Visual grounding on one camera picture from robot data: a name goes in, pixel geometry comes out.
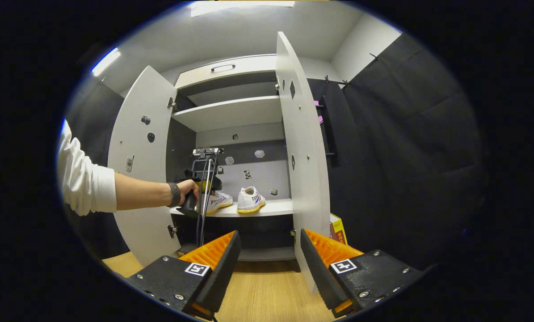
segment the cardboard box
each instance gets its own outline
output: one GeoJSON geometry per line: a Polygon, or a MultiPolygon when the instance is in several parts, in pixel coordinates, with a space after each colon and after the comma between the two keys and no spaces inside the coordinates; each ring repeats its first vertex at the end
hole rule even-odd
{"type": "Polygon", "coordinates": [[[348,245],[348,242],[346,241],[346,233],[344,232],[344,225],[342,224],[342,220],[332,213],[330,214],[330,236],[329,237],[332,238],[333,240],[336,240],[345,245],[348,245]]]}

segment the orange gripper pad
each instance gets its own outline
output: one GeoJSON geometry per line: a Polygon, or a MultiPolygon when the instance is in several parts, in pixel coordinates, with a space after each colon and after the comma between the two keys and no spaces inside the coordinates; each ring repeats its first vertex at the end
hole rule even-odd
{"type": "Polygon", "coordinates": [[[348,245],[344,245],[328,236],[324,236],[315,232],[312,232],[308,229],[304,229],[308,238],[314,245],[314,249],[322,259],[322,262],[328,268],[330,264],[336,263],[339,261],[344,261],[345,259],[353,258],[364,254],[358,249],[352,248],[348,245]]]}
{"type": "Polygon", "coordinates": [[[227,245],[231,241],[235,231],[223,235],[216,240],[210,241],[205,245],[198,247],[189,253],[181,256],[179,259],[190,263],[209,265],[213,271],[217,267],[219,260],[223,256],[227,245]]]}

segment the white sneaker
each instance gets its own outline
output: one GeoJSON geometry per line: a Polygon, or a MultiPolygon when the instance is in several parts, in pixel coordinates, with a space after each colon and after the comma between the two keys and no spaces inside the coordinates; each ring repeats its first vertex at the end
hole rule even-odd
{"type": "Polygon", "coordinates": [[[206,214],[214,214],[220,208],[231,206],[232,203],[232,196],[216,191],[215,195],[209,196],[209,200],[207,201],[206,214]]]}
{"type": "Polygon", "coordinates": [[[265,206],[265,198],[257,192],[255,187],[241,188],[237,199],[237,212],[240,214],[250,214],[258,212],[265,206]]]}

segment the hand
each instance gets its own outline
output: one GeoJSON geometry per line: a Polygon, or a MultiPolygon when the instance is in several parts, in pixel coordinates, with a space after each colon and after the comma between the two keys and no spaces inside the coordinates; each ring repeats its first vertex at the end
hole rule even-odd
{"type": "Polygon", "coordinates": [[[179,206],[183,205],[183,203],[185,202],[185,195],[187,195],[192,190],[193,195],[195,196],[195,204],[199,204],[199,187],[197,186],[195,181],[191,179],[181,181],[177,184],[177,187],[179,188],[179,194],[181,195],[181,199],[179,200],[179,206]]]}

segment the black wrist strap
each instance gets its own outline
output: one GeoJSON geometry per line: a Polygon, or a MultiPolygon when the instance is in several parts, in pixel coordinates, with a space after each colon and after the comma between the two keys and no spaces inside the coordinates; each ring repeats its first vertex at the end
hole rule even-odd
{"type": "Polygon", "coordinates": [[[179,204],[179,201],[181,200],[181,194],[179,193],[179,187],[177,187],[175,183],[168,182],[167,184],[171,188],[171,205],[169,205],[169,207],[172,208],[179,204]]]}

